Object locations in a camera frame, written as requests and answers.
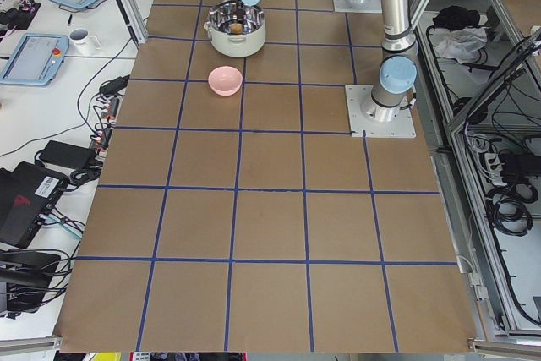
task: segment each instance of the pink bowl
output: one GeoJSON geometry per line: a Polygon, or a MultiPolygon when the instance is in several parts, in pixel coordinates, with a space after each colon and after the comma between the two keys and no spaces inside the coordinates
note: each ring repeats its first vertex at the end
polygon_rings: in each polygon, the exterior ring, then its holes
{"type": "Polygon", "coordinates": [[[218,67],[209,75],[211,89],[220,96],[235,94],[243,83],[243,75],[234,67],[218,67]]]}

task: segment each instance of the white pot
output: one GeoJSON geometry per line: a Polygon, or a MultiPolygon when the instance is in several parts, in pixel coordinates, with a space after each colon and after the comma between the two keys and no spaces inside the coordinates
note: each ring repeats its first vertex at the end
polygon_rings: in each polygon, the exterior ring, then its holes
{"type": "Polygon", "coordinates": [[[243,8],[243,34],[228,32],[231,22],[237,22],[234,17],[238,5],[234,0],[216,5],[209,12],[209,21],[203,25],[212,46],[229,57],[247,57],[255,54],[265,44],[265,16],[257,7],[243,8]]]}

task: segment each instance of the pot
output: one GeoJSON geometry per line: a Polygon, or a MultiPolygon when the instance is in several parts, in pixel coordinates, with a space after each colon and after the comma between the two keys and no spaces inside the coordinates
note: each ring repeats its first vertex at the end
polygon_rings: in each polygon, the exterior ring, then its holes
{"type": "Polygon", "coordinates": [[[237,0],[218,3],[203,25],[212,46],[229,57],[247,57],[265,44],[265,15],[237,0]]]}

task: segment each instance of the white table surface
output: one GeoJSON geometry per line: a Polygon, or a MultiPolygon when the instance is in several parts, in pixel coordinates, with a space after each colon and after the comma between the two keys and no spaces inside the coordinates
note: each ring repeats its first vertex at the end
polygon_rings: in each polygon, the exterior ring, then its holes
{"type": "MultiPolygon", "coordinates": [[[[27,140],[48,136],[82,123],[76,110],[77,97],[92,75],[107,61],[107,58],[66,57],[64,66],[48,86],[0,85],[0,102],[3,104],[0,109],[0,155],[16,149],[27,140]]],[[[133,64],[133,59],[117,59],[97,75],[81,98],[80,105],[84,111],[102,82],[129,74],[133,64]]],[[[90,123],[96,122],[96,116],[91,113],[90,123]]],[[[90,130],[81,127],[52,139],[88,147],[90,130]]],[[[0,167],[11,171],[21,161],[33,162],[34,154],[47,141],[36,141],[16,153],[0,158],[0,167]]],[[[75,192],[65,193],[58,202],[58,209],[74,220],[85,222],[96,185],[97,181],[94,181],[75,192]]],[[[71,254],[77,241],[61,228],[42,228],[29,249],[62,249],[71,254]]],[[[9,248],[0,243],[0,249],[9,248]]],[[[22,314],[15,320],[0,319],[0,340],[50,336],[62,300],[63,297],[60,297],[36,313],[22,314]]]]}
{"type": "MultiPolygon", "coordinates": [[[[95,9],[89,9],[74,13],[71,25],[68,26],[70,12],[62,10],[57,4],[49,0],[36,0],[41,3],[36,16],[32,20],[28,30],[16,30],[13,34],[0,42],[0,55],[9,56],[13,53],[20,38],[25,33],[64,34],[66,36],[72,30],[84,28],[92,35],[98,37],[101,49],[92,57],[112,57],[123,44],[129,39],[129,32],[123,21],[120,10],[115,0],[107,0],[95,9]]],[[[135,0],[143,19],[149,16],[153,0],[135,0]]],[[[75,46],[71,46],[68,56],[81,56],[75,46]]],[[[135,58],[137,48],[130,44],[120,57],[135,58]]]]}

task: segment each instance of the mounting plate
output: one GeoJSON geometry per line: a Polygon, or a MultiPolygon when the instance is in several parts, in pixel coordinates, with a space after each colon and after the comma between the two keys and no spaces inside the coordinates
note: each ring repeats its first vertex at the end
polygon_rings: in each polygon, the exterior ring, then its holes
{"type": "Polygon", "coordinates": [[[381,0],[367,0],[365,3],[351,3],[348,0],[332,0],[335,12],[381,13],[381,0]]]}
{"type": "MultiPolygon", "coordinates": [[[[414,139],[412,114],[409,109],[400,110],[396,118],[390,123],[379,123],[366,118],[361,112],[361,102],[372,91],[372,85],[346,85],[347,113],[349,115],[349,128],[352,137],[366,137],[376,139],[414,139]]],[[[404,97],[401,106],[407,106],[404,97]]]]}

